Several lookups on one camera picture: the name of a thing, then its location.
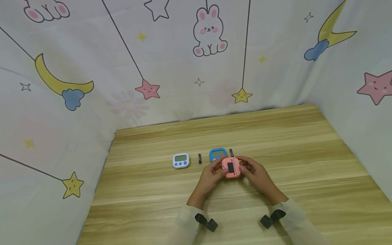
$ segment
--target pink timer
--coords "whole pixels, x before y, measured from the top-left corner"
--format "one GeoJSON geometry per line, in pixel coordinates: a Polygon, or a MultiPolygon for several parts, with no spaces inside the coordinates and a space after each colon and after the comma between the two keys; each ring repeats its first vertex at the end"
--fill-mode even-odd
{"type": "Polygon", "coordinates": [[[229,157],[222,160],[222,168],[228,169],[229,172],[225,175],[226,178],[236,178],[240,176],[240,162],[235,157],[229,157]]]}

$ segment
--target cartoon rabbit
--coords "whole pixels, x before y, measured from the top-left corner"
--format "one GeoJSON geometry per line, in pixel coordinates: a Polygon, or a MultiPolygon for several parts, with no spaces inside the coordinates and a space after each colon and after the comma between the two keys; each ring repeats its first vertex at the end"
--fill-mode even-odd
{"type": "Polygon", "coordinates": [[[41,23],[69,17],[69,10],[65,4],[55,0],[25,0],[27,7],[24,12],[30,20],[41,23]]]}
{"type": "Polygon", "coordinates": [[[193,48],[193,53],[200,57],[225,51],[227,41],[220,38],[223,33],[223,22],[219,18],[218,6],[211,5],[209,10],[201,7],[196,15],[197,22],[193,27],[193,35],[199,45],[193,48]]]}

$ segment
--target moon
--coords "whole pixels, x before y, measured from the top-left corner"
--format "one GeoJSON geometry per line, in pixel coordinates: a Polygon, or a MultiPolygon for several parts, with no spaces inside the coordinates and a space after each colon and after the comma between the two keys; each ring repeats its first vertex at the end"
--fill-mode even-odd
{"type": "Polygon", "coordinates": [[[327,20],[324,22],[323,26],[320,29],[318,41],[321,42],[327,39],[329,42],[328,47],[343,42],[344,40],[349,39],[350,37],[354,36],[355,33],[357,33],[356,31],[348,31],[342,33],[334,33],[332,31],[345,4],[346,0],[344,0],[342,4],[340,4],[339,7],[337,7],[337,9],[332,12],[332,14],[327,18],[327,20]]]}
{"type": "Polygon", "coordinates": [[[66,91],[68,89],[72,89],[72,90],[79,89],[83,93],[87,94],[91,92],[94,88],[93,81],[79,84],[79,83],[63,82],[57,79],[47,69],[44,62],[44,54],[40,54],[37,56],[37,58],[35,58],[35,68],[37,69],[37,72],[40,75],[43,82],[45,82],[45,84],[58,95],[62,95],[63,91],[66,91]]]}

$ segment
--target white timer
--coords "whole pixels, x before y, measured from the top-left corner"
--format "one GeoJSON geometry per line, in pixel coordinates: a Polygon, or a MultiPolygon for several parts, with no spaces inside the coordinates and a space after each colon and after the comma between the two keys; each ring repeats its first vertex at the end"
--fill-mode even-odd
{"type": "Polygon", "coordinates": [[[190,164],[188,153],[179,153],[173,156],[173,167],[175,169],[183,169],[190,164]]]}

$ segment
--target sleeve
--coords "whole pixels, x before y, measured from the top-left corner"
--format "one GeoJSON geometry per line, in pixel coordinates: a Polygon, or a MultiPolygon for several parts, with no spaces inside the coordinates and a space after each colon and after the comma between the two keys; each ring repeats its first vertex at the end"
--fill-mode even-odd
{"type": "Polygon", "coordinates": [[[195,220],[198,213],[207,217],[200,209],[188,205],[183,206],[165,244],[192,245],[200,230],[200,223],[195,220]]]}
{"type": "Polygon", "coordinates": [[[294,245],[330,245],[325,236],[306,218],[305,213],[294,200],[275,205],[273,211],[280,209],[286,216],[279,221],[294,245]]]}

